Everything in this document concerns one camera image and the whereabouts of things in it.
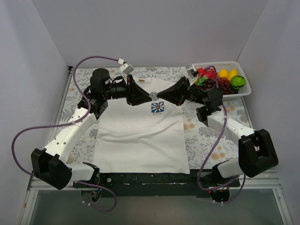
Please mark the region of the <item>round brooch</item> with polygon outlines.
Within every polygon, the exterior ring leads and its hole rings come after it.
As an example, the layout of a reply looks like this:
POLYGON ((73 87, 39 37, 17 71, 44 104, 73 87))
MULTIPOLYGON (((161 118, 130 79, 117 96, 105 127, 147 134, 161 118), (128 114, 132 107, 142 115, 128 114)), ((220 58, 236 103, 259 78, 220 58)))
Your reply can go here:
POLYGON ((151 98, 152 101, 157 101, 158 100, 158 93, 157 92, 152 92, 149 94, 149 97, 151 98))

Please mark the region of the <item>white t-shirt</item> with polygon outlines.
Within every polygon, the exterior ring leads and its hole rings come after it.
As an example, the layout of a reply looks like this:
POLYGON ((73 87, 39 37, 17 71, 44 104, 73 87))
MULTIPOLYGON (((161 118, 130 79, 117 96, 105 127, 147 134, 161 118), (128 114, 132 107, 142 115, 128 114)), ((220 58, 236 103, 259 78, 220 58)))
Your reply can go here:
POLYGON ((138 106, 109 100, 92 162, 102 173, 188 174, 181 107, 160 98, 138 106))

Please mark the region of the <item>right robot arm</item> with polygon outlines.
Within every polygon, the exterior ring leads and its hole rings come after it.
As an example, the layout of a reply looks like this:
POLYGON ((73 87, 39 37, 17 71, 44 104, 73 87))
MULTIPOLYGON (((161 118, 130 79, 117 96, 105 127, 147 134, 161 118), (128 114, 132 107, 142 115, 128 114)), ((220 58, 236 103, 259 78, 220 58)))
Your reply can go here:
POLYGON ((245 175, 253 178, 278 165, 278 157, 269 132, 265 129, 254 130, 229 118, 223 105, 223 92, 219 88, 204 91, 190 85, 182 77, 170 88, 157 94, 158 98, 177 106, 185 100, 200 103, 196 115, 200 122, 219 131, 238 146, 238 157, 221 162, 212 168, 209 175, 213 183, 223 186, 229 178, 245 175))

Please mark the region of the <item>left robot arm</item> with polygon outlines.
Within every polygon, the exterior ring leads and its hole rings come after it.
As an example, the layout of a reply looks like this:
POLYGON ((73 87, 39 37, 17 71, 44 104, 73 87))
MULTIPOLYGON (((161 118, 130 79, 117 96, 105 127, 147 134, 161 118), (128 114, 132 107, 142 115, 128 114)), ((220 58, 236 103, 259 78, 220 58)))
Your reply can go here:
POLYGON ((92 72, 90 85, 82 98, 70 125, 64 127, 42 150, 31 154, 33 174, 38 179, 61 190, 69 182, 83 181, 88 187, 96 187, 100 181, 100 169, 91 163, 71 165, 68 157, 85 132, 94 125, 108 107, 109 99, 125 98, 131 106, 152 101, 149 94, 139 87, 132 75, 118 76, 111 80, 109 71, 98 68, 92 72))

